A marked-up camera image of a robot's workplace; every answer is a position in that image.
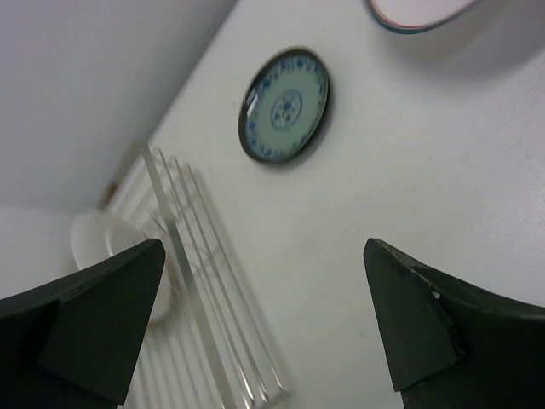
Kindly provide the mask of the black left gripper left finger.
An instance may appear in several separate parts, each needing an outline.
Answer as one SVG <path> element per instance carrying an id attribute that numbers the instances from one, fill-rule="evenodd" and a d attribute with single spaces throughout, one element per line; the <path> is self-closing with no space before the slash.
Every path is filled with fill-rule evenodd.
<path id="1" fill-rule="evenodd" d="M 1 301 L 3 408 L 117 408 L 129 392 L 165 262 L 147 239 Z"/>

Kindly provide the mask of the white plate orange sunburst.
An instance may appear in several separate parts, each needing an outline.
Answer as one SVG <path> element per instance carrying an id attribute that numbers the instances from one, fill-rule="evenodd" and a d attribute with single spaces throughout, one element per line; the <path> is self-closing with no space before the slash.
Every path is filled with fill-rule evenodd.
<path id="1" fill-rule="evenodd" d="M 364 5 L 387 30 L 404 35 L 441 27 L 475 7 L 477 0 L 368 0 Z"/>

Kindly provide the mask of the teal blue patterned plate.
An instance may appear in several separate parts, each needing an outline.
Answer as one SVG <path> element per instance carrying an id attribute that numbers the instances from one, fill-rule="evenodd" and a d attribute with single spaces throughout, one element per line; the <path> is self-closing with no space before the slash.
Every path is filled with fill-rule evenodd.
<path id="1" fill-rule="evenodd" d="M 241 148 L 261 164 L 288 163 L 318 137 L 331 100 L 329 71 L 318 54 L 305 47 L 282 50 L 245 92 L 238 115 Z"/>

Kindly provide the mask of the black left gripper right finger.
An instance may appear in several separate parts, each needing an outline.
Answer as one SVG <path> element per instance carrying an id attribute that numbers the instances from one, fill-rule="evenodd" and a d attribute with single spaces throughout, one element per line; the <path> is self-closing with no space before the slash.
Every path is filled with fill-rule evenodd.
<path id="1" fill-rule="evenodd" d="M 542 408 L 544 309 L 368 239 L 366 278 L 406 408 Z"/>

